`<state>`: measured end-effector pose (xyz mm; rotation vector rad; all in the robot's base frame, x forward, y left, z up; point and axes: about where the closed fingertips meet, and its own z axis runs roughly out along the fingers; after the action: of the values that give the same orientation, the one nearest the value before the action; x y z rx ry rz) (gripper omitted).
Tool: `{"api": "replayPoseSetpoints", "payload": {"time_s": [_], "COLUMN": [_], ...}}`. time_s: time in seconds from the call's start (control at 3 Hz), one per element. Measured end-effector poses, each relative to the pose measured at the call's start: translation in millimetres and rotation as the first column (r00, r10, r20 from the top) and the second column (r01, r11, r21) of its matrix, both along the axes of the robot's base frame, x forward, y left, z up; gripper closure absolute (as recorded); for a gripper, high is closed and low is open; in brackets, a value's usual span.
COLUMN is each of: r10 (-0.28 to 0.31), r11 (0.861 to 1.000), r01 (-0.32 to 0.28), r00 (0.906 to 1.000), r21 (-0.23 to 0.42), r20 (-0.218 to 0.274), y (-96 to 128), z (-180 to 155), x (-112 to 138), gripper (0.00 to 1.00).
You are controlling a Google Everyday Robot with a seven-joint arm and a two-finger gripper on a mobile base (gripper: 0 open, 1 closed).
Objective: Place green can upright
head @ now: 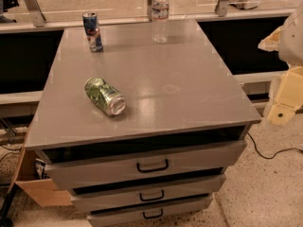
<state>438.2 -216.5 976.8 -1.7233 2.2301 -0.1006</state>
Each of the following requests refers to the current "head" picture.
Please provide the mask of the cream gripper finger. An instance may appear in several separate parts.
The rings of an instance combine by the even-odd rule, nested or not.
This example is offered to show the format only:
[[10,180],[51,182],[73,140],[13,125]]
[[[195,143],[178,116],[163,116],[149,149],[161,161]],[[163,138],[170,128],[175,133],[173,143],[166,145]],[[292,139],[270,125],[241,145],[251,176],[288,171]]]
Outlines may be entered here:
[[276,126],[286,125],[303,106],[303,67],[291,67],[280,77],[267,120]]

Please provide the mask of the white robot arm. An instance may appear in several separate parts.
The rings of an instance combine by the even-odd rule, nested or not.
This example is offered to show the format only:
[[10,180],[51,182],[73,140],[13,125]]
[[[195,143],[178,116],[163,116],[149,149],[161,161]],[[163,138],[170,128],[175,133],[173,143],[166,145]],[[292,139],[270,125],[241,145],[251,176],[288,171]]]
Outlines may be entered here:
[[303,3],[258,44],[258,49],[277,51],[279,58],[289,65],[280,77],[267,114],[271,124],[286,125],[303,106]]

